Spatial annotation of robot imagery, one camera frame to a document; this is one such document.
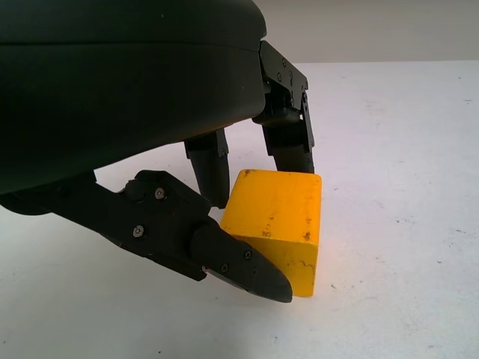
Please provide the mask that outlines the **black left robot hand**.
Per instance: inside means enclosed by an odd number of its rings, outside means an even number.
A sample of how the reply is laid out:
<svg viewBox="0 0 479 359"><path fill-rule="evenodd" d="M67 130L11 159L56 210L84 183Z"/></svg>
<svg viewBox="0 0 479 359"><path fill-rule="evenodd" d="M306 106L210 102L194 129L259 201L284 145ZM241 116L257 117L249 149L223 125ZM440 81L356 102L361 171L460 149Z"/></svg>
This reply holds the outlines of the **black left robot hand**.
<svg viewBox="0 0 479 359"><path fill-rule="evenodd" d="M252 1L3 1L1 204L288 303L281 270L209 212L234 123L262 126L280 171L314 172L307 91Z"/></svg>

